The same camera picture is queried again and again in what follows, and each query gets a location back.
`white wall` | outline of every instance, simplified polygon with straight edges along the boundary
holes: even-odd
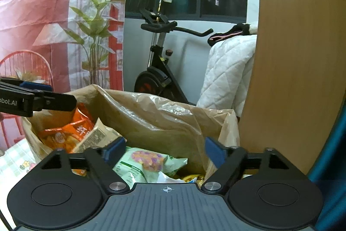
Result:
[[[247,22],[258,21],[259,0],[248,0]],[[226,32],[234,24],[207,21],[177,21],[178,26],[204,32]],[[144,20],[125,19],[123,47],[124,90],[133,91],[138,74],[147,68],[152,33],[141,30]],[[167,34],[164,50],[172,49],[168,63],[187,99],[197,103],[203,86],[210,46],[208,37],[198,38],[181,32]]]

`white quilted blanket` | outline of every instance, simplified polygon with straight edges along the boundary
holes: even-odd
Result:
[[[211,48],[198,107],[234,109],[238,117],[242,115],[254,62],[257,24],[250,26],[250,33]]]

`green stripe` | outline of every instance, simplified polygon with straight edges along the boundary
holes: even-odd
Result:
[[[132,168],[132,169],[134,169],[135,171],[139,172],[139,173],[143,176],[144,180],[145,180],[146,182],[148,182],[147,179],[146,179],[145,176],[144,176],[144,173],[143,173],[139,168],[137,168],[137,167],[135,167],[135,166],[133,166],[133,165],[130,165],[130,164],[128,164],[128,163],[124,163],[124,162],[122,162],[122,161],[120,161],[120,163],[121,163],[122,165],[126,165],[126,166],[128,166],[129,168]]]

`green snack package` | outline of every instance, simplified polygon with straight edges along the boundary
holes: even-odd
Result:
[[[187,158],[173,158],[169,155],[126,147],[125,154],[113,170],[132,188],[136,182],[156,183],[159,171],[173,176],[187,164]]]

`gray gripper base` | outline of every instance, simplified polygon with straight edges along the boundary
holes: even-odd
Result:
[[[137,184],[111,196],[102,211],[71,231],[259,231],[236,217],[221,196],[195,184]],[[31,231],[20,227],[18,231]]]

